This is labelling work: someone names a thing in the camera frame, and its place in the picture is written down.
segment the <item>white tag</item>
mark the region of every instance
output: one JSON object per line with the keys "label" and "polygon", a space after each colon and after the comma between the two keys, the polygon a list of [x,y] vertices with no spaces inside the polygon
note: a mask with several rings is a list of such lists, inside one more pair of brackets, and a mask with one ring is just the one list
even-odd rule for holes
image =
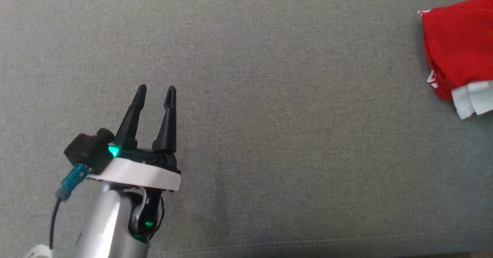
{"label": "white tag", "polygon": [[53,251],[45,245],[33,247],[24,258],[53,258]]}

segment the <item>white plastic part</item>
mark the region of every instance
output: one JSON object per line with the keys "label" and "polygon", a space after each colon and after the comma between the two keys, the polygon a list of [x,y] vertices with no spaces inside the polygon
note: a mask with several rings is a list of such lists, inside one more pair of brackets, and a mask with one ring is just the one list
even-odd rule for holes
{"label": "white plastic part", "polygon": [[53,251],[45,245],[33,247],[24,258],[53,258]]}
{"label": "white plastic part", "polygon": [[101,174],[90,174],[87,177],[100,181],[174,191],[180,189],[181,183],[181,175],[176,172],[123,158],[113,158]]}
{"label": "white plastic part", "polygon": [[461,119],[493,110],[493,81],[472,82],[452,90],[452,98]]}

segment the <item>folded red cloth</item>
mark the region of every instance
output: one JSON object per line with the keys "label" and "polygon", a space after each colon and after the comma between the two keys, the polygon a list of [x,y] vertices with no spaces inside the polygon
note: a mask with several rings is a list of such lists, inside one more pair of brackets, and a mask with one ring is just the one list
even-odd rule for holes
{"label": "folded red cloth", "polygon": [[467,0],[419,14],[433,74],[428,81],[441,98],[451,98],[451,90],[468,83],[493,80],[493,0]]}

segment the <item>cable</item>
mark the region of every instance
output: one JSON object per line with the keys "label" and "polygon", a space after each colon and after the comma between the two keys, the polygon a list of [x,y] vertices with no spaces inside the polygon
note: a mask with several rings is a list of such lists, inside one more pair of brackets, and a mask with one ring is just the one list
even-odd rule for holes
{"label": "cable", "polygon": [[62,202],[62,199],[61,198],[57,198],[57,202],[55,203],[55,207],[53,208],[53,213],[51,214],[51,221],[50,221],[50,240],[49,240],[50,249],[53,249],[53,234],[55,232],[55,219],[57,217],[58,207],[60,207],[60,203],[61,202]]}
{"label": "cable", "polygon": [[164,199],[163,199],[163,196],[161,196],[161,210],[162,210],[162,212],[161,212],[161,218],[159,219],[159,223],[156,226],[156,230],[154,231],[154,233],[152,235],[150,235],[149,240],[151,240],[154,237],[154,235],[157,232],[157,230],[159,230],[159,228],[161,227],[161,224],[162,224],[163,219],[164,219]]}

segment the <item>robotic arm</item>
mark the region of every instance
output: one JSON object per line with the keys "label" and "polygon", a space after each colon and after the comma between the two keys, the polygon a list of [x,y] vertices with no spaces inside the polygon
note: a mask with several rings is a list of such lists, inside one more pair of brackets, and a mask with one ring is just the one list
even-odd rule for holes
{"label": "robotic arm", "polygon": [[85,178],[102,181],[97,200],[75,247],[75,258],[145,258],[149,242],[164,217],[162,192],[179,189],[176,168],[176,89],[170,86],[165,115],[152,149],[137,148],[135,135],[146,99],[140,85],[115,136],[100,129],[95,136],[78,135],[64,153],[72,172],[57,191],[50,225],[50,244],[38,245],[25,258],[53,257],[56,212]]}

